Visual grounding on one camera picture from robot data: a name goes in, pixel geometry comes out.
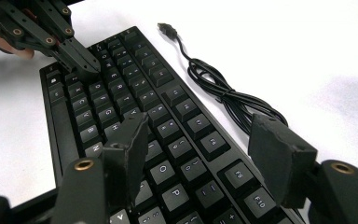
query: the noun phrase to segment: cable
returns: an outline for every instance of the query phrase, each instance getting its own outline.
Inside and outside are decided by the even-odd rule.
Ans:
[[[228,85],[223,75],[217,69],[200,59],[190,58],[183,50],[182,41],[179,39],[176,30],[169,24],[159,23],[158,28],[169,39],[176,40],[179,43],[183,56],[188,60],[187,72],[189,76],[203,90],[216,96],[216,101],[224,105],[228,114],[245,133],[249,135],[251,131],[253,113],[249,110],[250,108],[278,119],[288,126],[284,116],[265,101],[252,95],[235,91]]]

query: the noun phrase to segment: keyboard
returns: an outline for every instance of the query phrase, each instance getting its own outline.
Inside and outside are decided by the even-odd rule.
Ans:
[[[148,114],[145,179],[110,223],[303,223],[278,206],[253,163],[137,27],[89,47],[91,85],[59,63],[40,70],[57,186],[66,166],[98,157],[134,113]]]

